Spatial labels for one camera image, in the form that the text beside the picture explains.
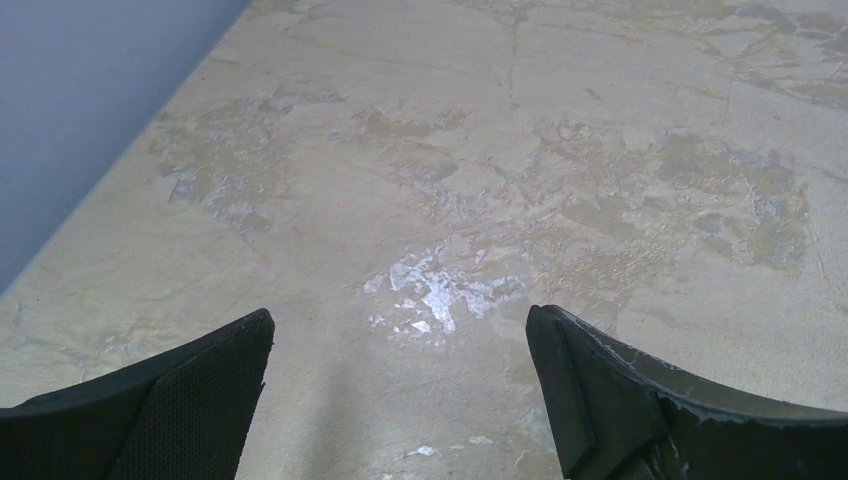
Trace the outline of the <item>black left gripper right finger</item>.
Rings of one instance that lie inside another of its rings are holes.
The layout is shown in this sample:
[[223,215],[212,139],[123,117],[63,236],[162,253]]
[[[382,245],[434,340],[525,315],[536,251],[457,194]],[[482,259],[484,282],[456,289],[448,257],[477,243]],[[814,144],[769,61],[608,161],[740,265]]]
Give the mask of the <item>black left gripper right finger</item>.
[[737,390],[556,305],[526,337],[567,479],[843,479],[847,416]]

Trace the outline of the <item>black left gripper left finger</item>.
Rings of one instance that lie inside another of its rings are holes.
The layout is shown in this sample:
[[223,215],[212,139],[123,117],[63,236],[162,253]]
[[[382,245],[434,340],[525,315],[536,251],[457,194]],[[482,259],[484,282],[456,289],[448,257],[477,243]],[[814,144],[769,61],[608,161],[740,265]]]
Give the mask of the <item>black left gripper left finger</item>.
[[256,310],[194,341],[1,411],[4,479],[232,479],[275,324]]

